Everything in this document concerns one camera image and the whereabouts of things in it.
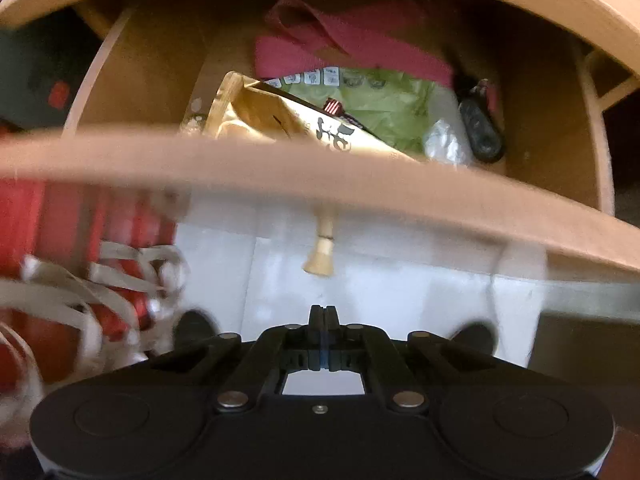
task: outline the drawer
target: drawer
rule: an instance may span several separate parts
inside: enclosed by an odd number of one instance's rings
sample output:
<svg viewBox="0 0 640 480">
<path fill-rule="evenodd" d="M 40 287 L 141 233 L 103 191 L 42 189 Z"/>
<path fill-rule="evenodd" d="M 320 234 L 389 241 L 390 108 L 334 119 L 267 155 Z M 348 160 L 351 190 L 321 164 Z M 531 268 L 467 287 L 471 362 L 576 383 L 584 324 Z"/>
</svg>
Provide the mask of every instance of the drawer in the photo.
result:
<svg viewBox="0 0 640 480">
<path fill-rule="evenodd" d="M 82 83 L 63 139 L 8 148 L 0 171 L 335 203 L 424 224 L 437 233 L 433 265 L 636 280 L 640 231 L 610 216 L 607 138 L 584 45 L 495 0 L 429 0 L 455 12 L 430 13 L 412 41 L 437 55 L 453 47 L 469 72 L 495 84 L 507 145 L 497 164 L 417 166 L 176 137 L 194 101 L 208 109 L 226 72 L 252 74 L 254 40 L 276 1 L 129 0 Z M 305 1 L 335 12 L 377 0 Z M 421 184 L 407 185 L 414 182 Z"/>
</svg>

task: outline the dark round object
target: dark round object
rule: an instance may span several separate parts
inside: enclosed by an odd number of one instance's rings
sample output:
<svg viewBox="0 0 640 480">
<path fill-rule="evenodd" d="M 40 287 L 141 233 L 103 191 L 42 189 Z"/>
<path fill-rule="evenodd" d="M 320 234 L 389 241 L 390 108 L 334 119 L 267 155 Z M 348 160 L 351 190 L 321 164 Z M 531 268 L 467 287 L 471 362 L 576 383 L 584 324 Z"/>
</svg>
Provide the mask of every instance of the dark round object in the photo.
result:
<svg viewBox="0 0 640 480">
<path fill-rule="evenodd" d="M 599 400 L 555 383 L 454 387 L 439 425 L 471 467 L 513 480 L 571 478 L 602 457 L 614 431 Z"/>
<path fill-rule="evenodd" d="M 217 327 L 208 317 L 197 310 L 187 310 L 174 328 L 174 349 L 186 348 L 217 333 Z"/>
<path fill-rule="evenodd" d="M 76 410 L 76 424 L 93 436 L 123 436 L 149 418 L 149 407 L 138 397 L 105 395 L 88 400 Z"/>
<path fill-rule="evenodd" d="M 451 340 L 486 355 L 493 355 L 498 345 L 494 328 L 481 321 L 462 327 Z"/>
<path fill-rule="evenodd" d="M 31 416 L 41 459 L 82 478 L 144 476 L 184 453 L 205 410 L 197 388 L 179 384 L 72 384 L 47 396 Z"/>
</svg>

